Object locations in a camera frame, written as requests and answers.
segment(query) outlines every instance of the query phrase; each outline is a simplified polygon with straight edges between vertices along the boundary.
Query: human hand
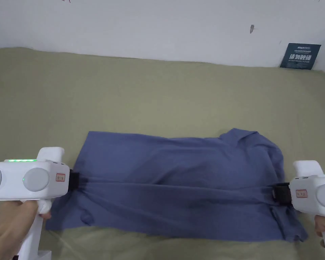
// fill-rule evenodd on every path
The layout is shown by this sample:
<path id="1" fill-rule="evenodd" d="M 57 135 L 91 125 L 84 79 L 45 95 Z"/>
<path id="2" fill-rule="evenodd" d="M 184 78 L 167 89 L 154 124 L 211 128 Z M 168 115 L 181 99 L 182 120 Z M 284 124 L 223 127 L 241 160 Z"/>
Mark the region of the human hand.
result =
<path id="1" fill-rule="evenodd" d="M 29 232 L 37 214 L 34 200 L 24 203 L 5 201 L 0 207 L 0 259 L 12 259 L 19 251 L 21 242 Z M 48 219 L 50 213 L 41 215 Z"/>
<path id="2" fill-rule="evenodd" d="M 315 222 L 317 235 L 323 237 L 322 232 L 325 232 L 325 217 L 316 215 Z M 322 247 L 325 247 L 324 240 L 322 240 L 320 244 Z"/>

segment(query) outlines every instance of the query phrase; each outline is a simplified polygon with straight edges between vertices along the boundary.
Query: red label sticker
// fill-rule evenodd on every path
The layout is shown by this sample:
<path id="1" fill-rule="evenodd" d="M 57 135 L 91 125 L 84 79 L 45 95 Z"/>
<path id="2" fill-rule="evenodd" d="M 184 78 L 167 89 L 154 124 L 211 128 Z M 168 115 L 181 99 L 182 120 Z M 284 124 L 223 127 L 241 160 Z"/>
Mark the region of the red label sticker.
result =
<path id="1" fill-rule="evenodd" d="M 307 190 L 296 190 L 297 198 L 308 198 Z"/>
<path id="2" fill-rule="evenodd" d="M 63 173 L 57 173 L 56 181 L 65 181 L 66 175 Z"/>

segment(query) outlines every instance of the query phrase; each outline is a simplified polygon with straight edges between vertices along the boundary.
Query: white handheld gripper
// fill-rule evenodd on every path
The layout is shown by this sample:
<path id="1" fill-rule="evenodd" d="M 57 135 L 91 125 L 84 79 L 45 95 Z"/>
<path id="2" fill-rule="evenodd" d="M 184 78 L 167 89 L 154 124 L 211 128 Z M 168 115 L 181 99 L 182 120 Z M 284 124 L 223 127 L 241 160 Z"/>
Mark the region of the white handheld gripper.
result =
<path id="1" fill-rule="evenodd" d="M 64 149 L 44 147 L 36 159 L 0 162 L 0 200 L 37 200 L 38 212 L 14 260 L 51 260 L 51 251 L 38 251 L 43 218 L 51 199 L 67 193 L 70 168 L 62 163 Z"/>
<path id="2" fill-rule="evenodd" d="M 314 160 L 294 162 L 296 177 L 290 182 L 293 207 L 308 213 L 314 221 L 315 215 L 325 216 L 325 174 Z"/>

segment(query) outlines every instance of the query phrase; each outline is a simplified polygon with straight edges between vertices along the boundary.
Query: black clamp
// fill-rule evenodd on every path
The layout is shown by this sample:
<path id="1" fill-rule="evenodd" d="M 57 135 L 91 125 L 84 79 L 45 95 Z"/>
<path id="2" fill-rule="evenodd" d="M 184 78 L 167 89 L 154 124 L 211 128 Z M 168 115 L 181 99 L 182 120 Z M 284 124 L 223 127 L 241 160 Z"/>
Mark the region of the black clamp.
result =
<path id="1" fill-rule="evenodd" d="M 280 205 L 291 205 L 291 193 L 289 183 L 279 183 L 273 186 L 273 199 Z"/>
<path id="2" fill-rule="evenodd" d="M 70 169 L 70 177 L 68 178 L 68 191 L 74 191 L 79 187 L 79 172 Z"/>

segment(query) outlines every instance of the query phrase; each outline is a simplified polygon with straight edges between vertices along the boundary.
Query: green led light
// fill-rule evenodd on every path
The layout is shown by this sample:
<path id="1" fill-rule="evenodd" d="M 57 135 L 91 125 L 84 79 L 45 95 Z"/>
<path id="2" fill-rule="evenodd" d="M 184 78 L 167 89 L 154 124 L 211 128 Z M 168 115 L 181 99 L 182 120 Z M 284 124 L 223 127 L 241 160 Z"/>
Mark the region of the green led light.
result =
<path id="1" fill-rule="evenodd" d="M 12 159 L 8 161 L 17 162 L 17 161 L 37 161 L 37 160 L 36 159 Z"/>

